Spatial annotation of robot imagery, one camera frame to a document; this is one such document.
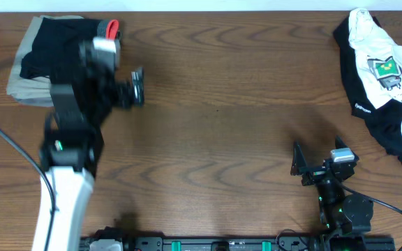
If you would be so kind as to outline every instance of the red fabric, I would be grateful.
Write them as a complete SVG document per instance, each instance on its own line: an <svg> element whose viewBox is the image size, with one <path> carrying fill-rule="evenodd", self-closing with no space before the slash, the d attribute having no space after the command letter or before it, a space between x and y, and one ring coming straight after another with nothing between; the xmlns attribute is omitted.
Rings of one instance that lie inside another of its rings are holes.
<svg viewBox="0 0 402 251"><path fill-rule="evenodd" d="M114 40L119 30L119 21L111 20L106 28L106 38Z"/></svg>

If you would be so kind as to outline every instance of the white wall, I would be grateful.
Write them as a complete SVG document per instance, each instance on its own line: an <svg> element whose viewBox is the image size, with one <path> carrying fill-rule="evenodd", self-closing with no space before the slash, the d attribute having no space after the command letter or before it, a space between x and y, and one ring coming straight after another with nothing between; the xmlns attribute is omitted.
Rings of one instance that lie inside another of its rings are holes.
<svg viewBox="0 0 402 251"><path fill-rule="evenodd" d="M0 0L0 12L402 10L402 0Z"/></svg>

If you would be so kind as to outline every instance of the black cloth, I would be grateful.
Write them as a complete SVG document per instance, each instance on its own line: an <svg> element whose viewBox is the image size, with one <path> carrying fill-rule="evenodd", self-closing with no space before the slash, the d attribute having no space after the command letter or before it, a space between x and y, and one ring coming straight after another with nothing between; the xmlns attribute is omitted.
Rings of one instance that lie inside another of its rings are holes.
<svg viewBox="0 0 402 251"><path fill-rule="evenodd" d="M80 63L79 44L97 36L100 20L43 18L32 51L21 62L20 77L50 76L54 67Z"/></svg>
<svg viewBox="0 0 402 251"><path fill-rule="evenodd" d="M373 21L379 26L376 17ZM333 32L333 37L341 51L341 77L352 108L352 115L365 120L370 134L386 149L387 154L398 156L402 164L402 103L390 100L375 109L367 98L356 68L355 50L348 42L348 17Z"/></svg>

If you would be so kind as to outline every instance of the cable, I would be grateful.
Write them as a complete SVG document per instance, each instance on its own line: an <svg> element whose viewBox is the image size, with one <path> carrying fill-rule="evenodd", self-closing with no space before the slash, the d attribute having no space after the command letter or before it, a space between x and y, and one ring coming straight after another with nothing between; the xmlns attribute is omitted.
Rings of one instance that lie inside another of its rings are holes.
<svg viewBox="0 0 402 251"><path fill-rule="evenodd" d="M279 237L283 232L285 232L285 231L291 231L291 232L297 234L297 232L294 231L294 230L292 230L292 229L284 229L284 230L282 230L280 233L277 234L277 237L276 237L276 244L278 245L278 248L280 248L282 251L287 251L287 250L286 250L285 248L283 248L283 247L280 246L280 243L278 243L278 237ZM299 240L302 242L302 244L304 244L305 247L306 247L306 248L304 248L303 250L299 250L299 251L308 250L308 244L306 244L306 242L305 242L300 236L298 236L298 238L299 238Z"/></svg>
<svg viewBox="0 0 402 251"><path fill-rule="evenodd" d="M49 191L50 195L50 203L52 206L52 209L50 211L50 221L49 221L49 227L47 229L47 236L46 236L46 243L45 243L45 251L47 251L49 247L49 240L50 240L50 234L52 232L52 224L54 222L54 216L55 216L55 194L54 190L52 189L52 186L50 185L49 180L46 178L45 173L43 170L41 170L40 166L35 162L35 160L20 146L18 145L13 139L11 139L3 130L0 129L0 135L3 137L4 140L7 141L13 148L20 153L23 157L26 158L26 160L33 165L35 170L40 174L40 177L42 180L45 182L47 190Z"/></svg>
<svg viewBox="0 0 402 251"><path fill-rule="evenodd" d="M354 190L351 189L351 188L347 188L347 187L344 186L334 175L333 175L333 178L334 178L334 180L337 182L337 184L338 184L341 188L343 188L344 190L347 190L348 192L351 192L352 194L355 194L355 195L361 195L361 196L365 197L365 198L368 199L368 200L371 200L371 201L374 201L374 202L376 202L376 203L378 203L378 204L381 204L381 205L383 205L383 206L385 206L385 207L387 207L387 208L390 208L390 209L392 209L393 211L395 211L395 212L397 212L397 213L400 213L400 214L402 215L402 210L401 210L401 209L399 209L399 208L397 208L397 207L395 207L395 206L389 205L389 204L387 204L387 203L385 203L385 202L383 202L383 201L380 201L379 199L375 199L375 198L372 198L372 197L367 196L367 195L365 195L365 194L362 194L362 193L360 193L360 192L356 192L356 191L354 191Z"/></svg>

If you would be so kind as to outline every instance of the wood grain surface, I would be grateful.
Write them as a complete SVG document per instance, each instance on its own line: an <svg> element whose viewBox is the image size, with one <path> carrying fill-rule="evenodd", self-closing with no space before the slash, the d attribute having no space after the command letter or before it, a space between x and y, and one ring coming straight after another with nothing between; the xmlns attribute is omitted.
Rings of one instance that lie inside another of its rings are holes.
<svg viewBox="0 0 402 251"><path fill-rule="evenodd" d="M6 95L31 18L0 13L0 126L38 159L49 109ZM350 115L332 31L348 13L79 13L121 20L119 78L144 66L146 105L114 110L83 234L105 226L168 236L321 229L317 192L290 176L340 135L361 158L345 183L402 208L402 166ZM402 45L402 12L373 13ZM30 250L40 202L33 167L0 138L0 250ZM402 245L402 216L375 205L372 234Z"/></svg>

